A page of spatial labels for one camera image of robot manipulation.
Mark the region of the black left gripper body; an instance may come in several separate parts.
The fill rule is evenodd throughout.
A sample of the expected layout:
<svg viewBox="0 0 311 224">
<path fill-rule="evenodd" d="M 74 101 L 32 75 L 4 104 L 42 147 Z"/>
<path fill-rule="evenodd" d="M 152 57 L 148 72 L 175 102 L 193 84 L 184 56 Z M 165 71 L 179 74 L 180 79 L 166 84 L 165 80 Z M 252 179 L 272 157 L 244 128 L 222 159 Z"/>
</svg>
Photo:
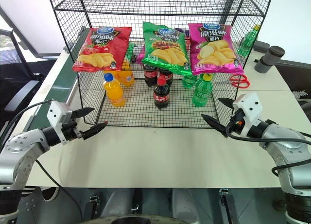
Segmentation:
<svg viewBox="0 0 311 224">
<path fill-rule="evenodd" d="M 76 119 L 82 117 L 82 111 L 73 111 L 69 120 L 62 124 L 62 133 L 66 140 L 82 138 L 83 133 L 77 129 Z"/>
</svg>

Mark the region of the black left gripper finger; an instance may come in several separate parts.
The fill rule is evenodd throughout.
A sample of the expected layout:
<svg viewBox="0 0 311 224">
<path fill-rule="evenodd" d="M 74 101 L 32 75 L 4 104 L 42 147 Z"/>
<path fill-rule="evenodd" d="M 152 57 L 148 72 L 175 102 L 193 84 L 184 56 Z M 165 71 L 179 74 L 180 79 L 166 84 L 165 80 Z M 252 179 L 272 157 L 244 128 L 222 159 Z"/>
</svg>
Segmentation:
<svg viewBox="0 0 311 224">
<path fill-rule="evenodd" d="M 103 123 L 98 123 L 98 124 L 90 127 L 86 131 L 80 131 L 83 140 L 86 140 L 86 139 L 91 138 L 92 136 L 98 134 L 107 126 L 107 124 L 108 124 L 108 122 L 105 121 Z"/>
<path fill-rule="evenodd" d="M 95 110 L 92 107 L 83 107 L 77 110 L 72 111 L 72 118 L 81 118 Z"/>
</svg>

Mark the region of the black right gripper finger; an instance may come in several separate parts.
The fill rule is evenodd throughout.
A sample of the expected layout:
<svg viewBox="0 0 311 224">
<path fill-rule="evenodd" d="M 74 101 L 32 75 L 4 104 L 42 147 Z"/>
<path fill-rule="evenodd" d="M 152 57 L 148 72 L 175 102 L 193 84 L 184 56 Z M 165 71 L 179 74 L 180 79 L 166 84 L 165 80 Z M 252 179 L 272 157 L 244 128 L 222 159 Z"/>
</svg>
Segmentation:
<svg viewBox="0 0 311 224">
<path fill-rule="evenodd" d="M 220 101 L 223 105 L 225 105 L 226 107 L 233 109 L 233 103 L 235 100 L 230 99 L 230 98 L 218 98 L 218 101 Z"/>
<path fill-rule="evenodd" d="M 226 127 L 224 125 L 220 124 L 215 118 L 213 118 L 213 117 L 211 117 L 209 115 L 202 114 L 201 116 L 204 119 L 204 121 L 209 126 L 211 126 L 214 130 L 216 130 L 219 133 L 221 133 L 225 138 L 228 137 L 228 135 L 226 133 Z"/>
</svg>

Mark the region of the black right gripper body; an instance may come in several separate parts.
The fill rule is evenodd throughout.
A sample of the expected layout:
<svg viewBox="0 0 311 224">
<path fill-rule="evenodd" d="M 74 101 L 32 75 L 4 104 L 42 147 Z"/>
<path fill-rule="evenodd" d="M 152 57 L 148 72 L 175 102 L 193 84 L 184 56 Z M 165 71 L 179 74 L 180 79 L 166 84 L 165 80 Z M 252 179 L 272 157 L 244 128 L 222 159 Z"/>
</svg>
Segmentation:
<svg viewBox="0 0 311 224">
<path fill-rule="evenodd" d="M 242 109 L 238 109 L 231 116 L 230 121 L 225 128 L 225 133 L 227 136 L 229 136 L 232 132 L 240 135 L 243 127 L 244 127 L 244 111 Z"/>
</svg>

